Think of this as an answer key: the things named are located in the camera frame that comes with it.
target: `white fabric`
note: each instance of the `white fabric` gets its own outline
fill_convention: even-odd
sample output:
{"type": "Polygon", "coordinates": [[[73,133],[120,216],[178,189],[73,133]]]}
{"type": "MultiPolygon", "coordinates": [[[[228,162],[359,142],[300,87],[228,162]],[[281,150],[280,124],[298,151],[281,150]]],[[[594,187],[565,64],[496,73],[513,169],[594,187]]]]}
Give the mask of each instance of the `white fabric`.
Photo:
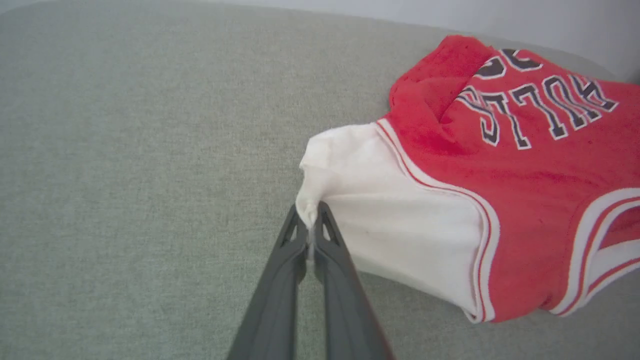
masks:
{"type": "Polygon", "coordinates": [[[637,259],[638,254],[640,254],[640,239],[624,241],[598,250],[593,256],[593,261],[589,267],[587,284],[591,287],[594,282],[607,272],[637,259]]]}
{"type": "Polygon", "coordinates": [[[376,127],[345,126],[309,140],[296,199],[301,219],[311,227],[325,201],[360,271],[475,313],[480,214],[466,198],[409,178],[376,127]]]}

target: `jersey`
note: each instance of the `jersey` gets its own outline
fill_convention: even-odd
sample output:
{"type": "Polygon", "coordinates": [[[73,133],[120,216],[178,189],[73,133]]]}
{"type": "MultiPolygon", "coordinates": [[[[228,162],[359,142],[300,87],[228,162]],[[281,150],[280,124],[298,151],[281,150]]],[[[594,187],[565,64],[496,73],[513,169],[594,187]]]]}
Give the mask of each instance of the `jersey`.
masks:
{"type": "Polygon", "coordinates": [[[451,36],[389,101],[404,170],[481,214],[474,321],[567,315],[640,267],[640,87],[451,36]]]}

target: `gray fabric surface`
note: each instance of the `gray fabric surface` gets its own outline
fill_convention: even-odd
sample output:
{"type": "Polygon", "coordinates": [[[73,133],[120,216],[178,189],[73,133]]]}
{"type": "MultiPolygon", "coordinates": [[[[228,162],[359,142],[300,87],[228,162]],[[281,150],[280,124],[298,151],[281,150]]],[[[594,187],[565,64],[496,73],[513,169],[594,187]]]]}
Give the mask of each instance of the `gray fabric surface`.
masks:
{"type": "MultiPolygon", "coordinates": [[[[446,33],[164,1],[0,15],[0,359],[224,358],[307,139],[384,115],[394,80],[446,33]]],[[[398,360],[640,354],[638,272],[569,318],[481,325],[362,279],[398,360]]],[[[322,359],[321,287],[301,287],[299,358],[322,359]]]]}

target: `white wall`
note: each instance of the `white wall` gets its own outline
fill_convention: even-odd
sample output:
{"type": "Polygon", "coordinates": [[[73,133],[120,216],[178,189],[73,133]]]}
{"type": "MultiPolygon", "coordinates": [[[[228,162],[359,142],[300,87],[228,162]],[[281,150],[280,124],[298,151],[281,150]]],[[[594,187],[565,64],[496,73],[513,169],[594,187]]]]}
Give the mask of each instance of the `white wall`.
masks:
{"type": "MultiPolygon", "coordinates": [[[[0,0],[0,13],[38,0],[0,0]]],[[[640,0],[225,0],[473,31],[562,49],[640,79],[640,0]]]]}

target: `basketball jersey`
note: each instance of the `basketball jersey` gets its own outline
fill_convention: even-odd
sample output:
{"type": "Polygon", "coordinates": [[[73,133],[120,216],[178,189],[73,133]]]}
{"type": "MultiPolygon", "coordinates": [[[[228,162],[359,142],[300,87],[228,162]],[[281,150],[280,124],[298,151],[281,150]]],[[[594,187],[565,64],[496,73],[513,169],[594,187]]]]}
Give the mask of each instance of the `basketball jersey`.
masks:
{"type": "MultiPolygon", "coordinates": [[[[388,164],[386,173],[407,183],[381,185],[382,174],[374,198],[387,207],[416,199],[424,206],[412,213],[410,224],[394,222],[393,211],[373,211],[375,223],[369,225],[379,228],[374,238],[401,241],[386,247],[380,239],[355,241],[352,252],[370,272],[458,304],[473,322],[482,322],[536,308],[570,314],[640,267],[640,87],[590,79],[526,50],[496,50],[452,36],[398,79],[389,101],[390,112],[373,125],[376,135],[367,141],[385,144],[371,154],[392,154],[396,167],[391,171],[388,164]],[[439,206],[445,211],[439,213],[439,206]],[[442,214],[454,220],[424,225],[443,221],[442,214]],[[387,225],[385,217],[391,219],[387,225]],[[419,231],[420,241],[403,229],[412,236],[419,231]],[[392,246],[410,249],[406,264],[418,264],[420,257],[434,264],[412,267],[371,255],[375,249],[396,253],[392,246]],[[442,280],[450,275],[452,282],[442,280]]],[[[344,136],[355,130],[341,131],[344,136]]],[[[350,141],[332,138],[334,144],[350,141]]],[[[365,236],[351,226],[358,208],[349,205],[349,194],[358,194],[358,186],[340,174],[349,172],[349,161],[369,172],[382,169],[371,154],[358,151],[334,152],[339,161],[316,167],[330,169],[332,180],[322,191],[308,185],[313,179],[322,183],[322,177],[305,171],[307,190],[303,183],[298,197],[300,212],[308,212],[303,203],[310,193],[328,198],[330,206],[333,200],[355,238],[365,236]],[[336,184],[351,184],[352,192],[336,184]]],[[[321,151],[312,152],[315,157],[305,154],[307,169],[321,151]]]]}

